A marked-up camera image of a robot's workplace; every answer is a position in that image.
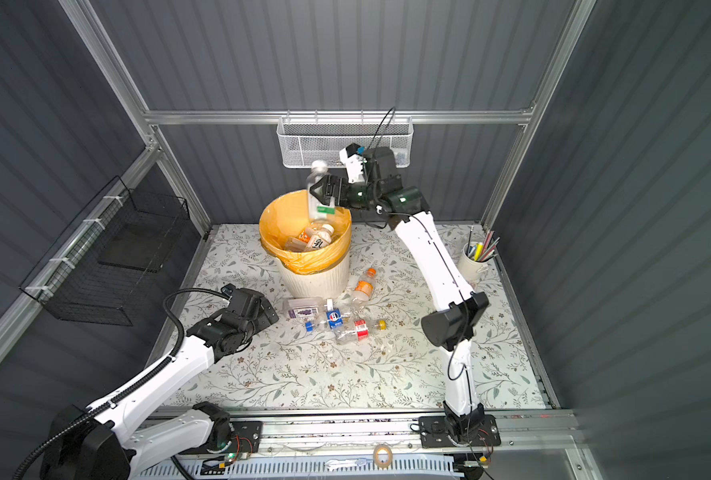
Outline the green lime label bottle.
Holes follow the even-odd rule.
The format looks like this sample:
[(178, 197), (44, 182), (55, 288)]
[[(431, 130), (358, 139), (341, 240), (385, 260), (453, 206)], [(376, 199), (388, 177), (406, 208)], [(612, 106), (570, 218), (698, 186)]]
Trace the green lime label bottle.
[(315, 160), (306, 178), (307, 208), (310, 221), (331, 221), (335, 218), (334, 200), (325, 196), (328, 166), (325, 161)]

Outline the orange label small bottle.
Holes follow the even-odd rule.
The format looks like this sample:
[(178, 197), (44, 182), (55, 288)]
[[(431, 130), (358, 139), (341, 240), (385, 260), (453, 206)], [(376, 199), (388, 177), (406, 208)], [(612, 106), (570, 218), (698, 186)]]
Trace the orange label small bottle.
[(297, 253), (315, 250), (315, 234), (317, 234), (316, 226), (309, 224), (309, 226), (306, 226), (297, 236), (289, 237), (286, 240), (284, 249)]

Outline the pepsi blue label bottle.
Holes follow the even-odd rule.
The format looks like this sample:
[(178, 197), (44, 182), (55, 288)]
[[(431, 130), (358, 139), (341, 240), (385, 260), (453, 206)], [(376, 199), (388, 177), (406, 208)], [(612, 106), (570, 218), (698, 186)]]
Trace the pepsi blue label bottle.
[(344, 324), (344, 318), (342, 316), (341, 310), (334, 303), (333, 299), (326, 300), (325, 322), (330, 330), (335, 330), (339, 327), (342, 327)]

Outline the red label yellow cap bottle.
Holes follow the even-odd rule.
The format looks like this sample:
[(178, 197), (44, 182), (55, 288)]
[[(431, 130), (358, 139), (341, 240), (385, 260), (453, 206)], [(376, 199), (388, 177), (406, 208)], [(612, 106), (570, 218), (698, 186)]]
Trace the red label yellow cap bottle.
[(335, 342), (347, 344), (367, 340), (387, 330), (387, 322), (383, 319), (355, 319), (349, 324), (343, 324), (334, 330)]

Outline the orange milk tea bottle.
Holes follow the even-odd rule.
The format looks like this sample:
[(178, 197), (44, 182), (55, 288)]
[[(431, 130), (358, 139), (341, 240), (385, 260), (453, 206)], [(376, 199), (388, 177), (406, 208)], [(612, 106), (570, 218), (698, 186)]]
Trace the orange milk tea bottle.
[(306, 251), (321, 250), (332, 242), (334, 228), (326, 222), (312, 222), (306, 229)]

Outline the orange cap clear bottle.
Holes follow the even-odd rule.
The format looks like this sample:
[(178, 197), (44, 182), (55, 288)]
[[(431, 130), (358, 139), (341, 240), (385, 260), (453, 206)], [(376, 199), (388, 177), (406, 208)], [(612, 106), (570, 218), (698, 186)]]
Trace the orange cap clear bottle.
[(374, 267), (369, 267), (359, 277), (359, 281), (351, 293), (353, 301), (361, 304), (367, 303), (373, 297), (375, 287), (377, 287), (377, 270)]

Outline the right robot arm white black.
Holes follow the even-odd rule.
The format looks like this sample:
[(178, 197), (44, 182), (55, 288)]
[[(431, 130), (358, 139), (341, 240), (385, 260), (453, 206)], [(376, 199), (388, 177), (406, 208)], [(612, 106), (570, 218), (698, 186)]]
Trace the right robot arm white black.
[(455, 266), (425, 196), (419, 188), (403, 184), (391, 148), (350, 144), (339, 156), (346, 176), (331, 173), (325, 161), (315, 160), (308, 194), (325, 207), (377, 214), (411, 252), (435, 306), (435, 312), (421, 318), (421, 328), (441, 350), (447, 368), (445, 428), (454, 442), (467, 442), (485, 424), (485, 408), (475, 396), (471, 347), (475, 325), (489, 307), (489, 298), (473, 290)]

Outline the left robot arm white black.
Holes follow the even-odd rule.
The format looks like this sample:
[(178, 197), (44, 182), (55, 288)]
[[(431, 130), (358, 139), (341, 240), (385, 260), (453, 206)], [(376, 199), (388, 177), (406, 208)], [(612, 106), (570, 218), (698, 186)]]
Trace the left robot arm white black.
[(42, 479), (130, 479), (164, 460), (189, 478), (177, 458), (187, 450), (204, 450), (228, 463), (257, 452), (260, 423), (236, 427), (227, 411), (208, 401), (171, 420), (142, 425), (179, 388), (222, 358), (247, 350), (256, 334), (278, 320), (270, 301), (255, 290), (227, 284), (213, 295), (225, 307), (191, 327), (171, 309), (176, 296), (167, 295), (162, 306), (176, 330), (173, 348), (89, 406), (59, 412), (49, 438), (23, 460), (14, 478), (23, 478), (39, 461)]

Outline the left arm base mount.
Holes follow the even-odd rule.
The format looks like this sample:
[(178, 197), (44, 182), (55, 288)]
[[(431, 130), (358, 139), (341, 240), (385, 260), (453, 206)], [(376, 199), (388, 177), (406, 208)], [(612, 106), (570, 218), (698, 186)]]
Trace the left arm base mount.
[(213, 454), (255, 454), (261, 442), (263, 423), (259, 421), (219, 420), (203, 447)]

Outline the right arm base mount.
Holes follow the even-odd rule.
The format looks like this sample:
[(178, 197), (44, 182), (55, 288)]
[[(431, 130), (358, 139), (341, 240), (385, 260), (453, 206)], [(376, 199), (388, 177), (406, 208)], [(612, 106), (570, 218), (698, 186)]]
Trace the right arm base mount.
[(409, 425), (411, 432), (419, 434), (421, 446), (427, 449), (473, 447), (495, 448), (501, 446), (497, 420), (491, 414), (473, 420), (453, 421), (444, 415), (421, 416)]

